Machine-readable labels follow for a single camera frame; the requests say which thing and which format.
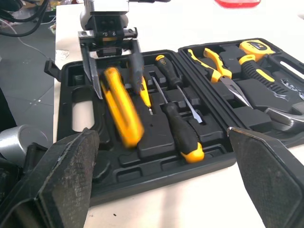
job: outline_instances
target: gray floor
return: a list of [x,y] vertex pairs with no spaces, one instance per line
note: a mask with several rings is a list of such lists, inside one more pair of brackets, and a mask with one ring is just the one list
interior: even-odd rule
[[[26,23],[14,26],[14,29],[22,33],[32,26]],[[42,25],[35,33],[21,39],[55,59],[55,35],[49,26]],[[52,141],[54,79],[43,72],[46,58],[17,38],[1,35],[0,57],[0,87],[17,125],[34,125]]]

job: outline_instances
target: white table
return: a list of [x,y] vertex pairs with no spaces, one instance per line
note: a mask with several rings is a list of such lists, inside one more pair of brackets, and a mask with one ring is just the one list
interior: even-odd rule
[[[303,0],[262,0],[254,9],[228,10],[212,0],[130,3],[129,26],[137,27],[142,51],[243,38],[265,38],[304,62]],[[77,32],[82,5],[57,7],[56,55],[60,68],[81,60]],[[60,83],[55,81],[54,139]],[[82,113],[85,108],[77,107]],[[304,163],[304,146],[290,151]],[[262,228],[237,164],[232,167],[90,208],[85,227]]]

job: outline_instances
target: screwdriver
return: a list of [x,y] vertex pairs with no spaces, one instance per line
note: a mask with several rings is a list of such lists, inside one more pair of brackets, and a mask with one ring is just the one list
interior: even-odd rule
[[176,104],[168,102],[155,77],[152,77],[152,79],[165,101],[163,111],[169,120],[173,138],[181,155],[186,159],[187,163],[195,163],[203,160],[205,154],[196,133],[180,116]]
[[165,77],[168,79],[169,84],[172,88],[177,88],[182,96],[184,97],[188,107],[190,108],[192,115],[194,119],[196,119],[199,123],[203,122],[200,115],[196,113],[193,106],[191,105],[190,101],[187,99],[185,94],[183,93],[181,86],[182,86],[182,80],[177,77],[174,71],[174,67],[172,62],[168,58],[166,58],[164,55],[159,55],[156,57],[156,66],[159,68],[159,70],[165,75]]

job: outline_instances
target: screwdriver shaft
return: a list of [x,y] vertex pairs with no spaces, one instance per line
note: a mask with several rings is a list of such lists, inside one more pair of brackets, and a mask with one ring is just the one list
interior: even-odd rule
[[186,95],[183,93],[182,89],[177,86],[177,88],[179,89],[179,91],[181,92],[181,94],[183,95],[188,107],[190,108],[192,115],[194,117],[194,119],[196,119],[199,123],[202,123],[203,120],[201,119],[200,115],[197,114],[197,112],[194,110],[193,106],[191,105],[190,101],[188,100],[188,98],[186,97]]
[[155,77],[152,77],[152,79],[153,79],[153,81],[154,81],[154,83],[155,83],[155,85],[156,85],[156,87],[157,87],[157,90],[161,93],[161,95],[162,95],[162,97],[163,97],[165,103],[167,104],[168,101],[167,101],[167,99],[166,99],[166,97],[165,97],[165,94],[164,94],[163,91],[162,91],[162,88],[161,88],[160,85],[157,83]]

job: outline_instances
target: cable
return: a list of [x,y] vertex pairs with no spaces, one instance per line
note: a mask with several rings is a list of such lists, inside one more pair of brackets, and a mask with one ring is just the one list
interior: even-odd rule
[[42,23],[42,24],[40,24],[40,25],[47,25],[47,24],[50,24],[50,23],[54,22],[55,19],[56,19],[56,16],[55,16],[51,21],[49,21],[49,22],[47,22],[47,23]]
[[[5,23],[8,27],[10,27],[11,30],[13,30],[13,32],[14,32],[15,34],[17,34],[17,32],[15,31],[15,29],[14,29],[9,23],[7,23],[6,21],[4,21],[4,20],[2,20],[2,19],[0,19],[0,21],[2,21],[3,23]],[[45,54],[43,54],[43,52],[40,51],[39,49],[37,49],[37,48],[35,48],[35,47],[33,47],[33,46],[29,45],[29,44],[24,43],[19,37],[18,37],[18,40],[19,40],[23,45],[25,45],[25,46],[27,46],[27,47],[30,47],[30,48],[32,48],[32,49],[38,51],[38,52],[39,52],[40,54],[42,54],[45,58],[50,59],[50,58],[47,57]]]
[[44,0],[43,3],[41,4],[41,6],[39,7],[39,9],[37,10],[37,12],[34,15],[30,16],[29,18],[16,19],[14,17],[11,18],[11,17],[6,17],[4,15],[0,15],[0,18],[8,20],[10,22],[20,22],[20,23],[29,22],[29,21],[39,17],[43,13],[44,8],[46,8],[48,6],[48,2],[49,2],[49,0]]
[[12,33],[6,33],[6,32],[0,31],[0,35],[4,35],[4,36],[8,36],[8,37],[25,37],[25,36],[28,36],[28,35],[34,33],[39,28],[46,10],[47,10],[47,5],[44,7],[44,9],[39,17],[39,20],[37,21],[37,24],[34,26],[34,28],[32,28],[32,30],[22,33],[22,34],[12,34]]

